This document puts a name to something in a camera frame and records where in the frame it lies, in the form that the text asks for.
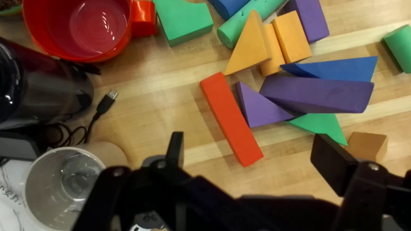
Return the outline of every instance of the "yellow foam block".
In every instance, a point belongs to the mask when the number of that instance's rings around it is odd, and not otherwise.
[[[252,10],[224,73],[232,74],[270,57],[262,19],[256,10]]]
[[[271,58],[265,60],[259,64],[259,70],[262,75],[267,76],[271,74],[275,74],[280,70],[280,65],[285,62],[283,51],[280,47],[280,42],[277,38],[277,34],[274,30],[274,26],[271,22],[265,24],[265,30],[267,35],[267,44],[268,44],[268,52],[271,55]]]
[[[379,133],[353,132],[346,147],[360,160],[381,161],[388,147],[388,137]]]
[[[311,47],[295,10],[275,17],[272,24],[286,62],[311,56]]]

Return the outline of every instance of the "orange foam block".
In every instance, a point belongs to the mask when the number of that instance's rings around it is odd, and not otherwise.
[[[231,74],[270,58],[268,49],[262,19],[252,10],[224,73]]]
[[[311,56],[311,47],[295,10],[275,17],[272,24],[286,62]]]
[[[346,147],[357,158],[381,161],[388,147],[387,134],[353,132]]]
[[[267,46],[268,46],[268,52],[271,58],[261,62],[259,70],[262,75],[267,76],[277,73],[281,69],[280,65],[285,64],[285,60],[283,56],[277,34],[275,33],[272,24],[271,22],[265,24],[265,30],[267,35]]]
[[[243,166],[261,158],[262,151],[238,106],[225,75],[218,71],[200,81],[206,98],[232,152]]]

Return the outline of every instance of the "wooden surface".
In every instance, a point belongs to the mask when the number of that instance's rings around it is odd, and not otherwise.
[[[411,21],[410,0],[321,0],[330,37],[312,44],[306,61],[378,55],[375,90],[362,114],[338,114],[344,133],[388,134],[383,164],[393,173],[411,167],[411,75],[399,73],[385,46],[387,31]],[[126,51],[99,64],[95,98],[114,88],[119,97],[95,124],[91,141],[121,146],[132,166],[163,153],[172,130],[185,132],[185,169],[203,174],[234,196],[241,193],[311,193],[339,198],[310,162],[312,134],[288,124],[253,129],[265,157],[243,167],[232,155],[199,87],[199,80],[224,70],[231,51],[218,40],[221,17],[211,7],[215,29],[197,39],[170,47],[163,33],[134,39]],[[35,47],[22,20],[0,20],[0,35]],[[258,89],[257,67],[229,78]],[[86,123],[91,112],[76,123]]]

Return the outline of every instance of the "green foam block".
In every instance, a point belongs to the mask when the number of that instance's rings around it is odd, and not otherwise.
[[[154,0],[154,3],[171,46],[208,33],[213,28],[207,2]]]
[[[308,112],[293,120],[289,120],[288,123],[312,133],[326,133],[335,142],[347,144],[347,138],[335,114]]]
[[[284,0],[250,0],[218,28],[218,38],[225,46],[234,48],[244,28],[245,20],[253,8],[257,10],[265,20],[283,3]]]
[[[411,26],[402,25],[384,35],[384,40],[402,70],[411,73]]]

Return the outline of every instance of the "toy block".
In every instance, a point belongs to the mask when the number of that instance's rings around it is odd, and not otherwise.
[[[229,20],[249,0],[209,0],[222,19]]]
[[[310,43],[330,34],[320,0],[289,0],[281,13],[293,10],[298,12]]]
[[[328,134],[313,137],[311,162],[337,194],[343,196],[355,174],[358,161]]]
[[[157,33],[155,4],[150,0],[132,0],[132,35],[146,37]]]
[[[335,142],[347,144],[347,138],[343,129],[335,116],[329,112],[308,112],[289,120],[292,125],[304,129],[311,133],[326,133]]]
[[[370,81],[376,66],[376,56],[339,58],[317,62],[290,62],[281,67],[294,75],[322,79],[365,80]]]
[[[243,81],[236,83],[236,92],[243,114],[250,128],[294,117],[293,114],[249,88]]]
[[[388,147],[387,134],[353,132],[346,150],[358,160],[381,161]]]
[[[154,3],[171,46],[208,33],[213,28],[207,2],[154,0]]]
[[[372,81],[272,75],[259,93],[297,112],[362,112],[372,89]]]
[[[200,81],[206,98],[232,152],[243,166],[261,158],[262,151],[238,106],[234,94],[220,71]]]
[[[261,17],[265,20],[283,3],[284,0],[249,1],[217,29],[218,38],[226,47],[234,48],[252,10],[257,10]]]
[[[267,46],[271,58],[265,60],[259,64],[261,74],[267,76],[275,74],[280,70],[280,65],[285,62],[283,51],[279,43],[279,38],[275,34],[274,26],[271,22],[265,24],[265,30],[267,35]]]
[[[285,62],[294,62],[311,56],[311,47],[295,10],[275,17],[272,24]]]
[[[384,35],[384,40],[403,71],[411,73],[411,26],[402,25]]]
[[[252,10],[224,73],[227,75],[267,58],[270,58],[270,52],[266,31],[259,13]]]

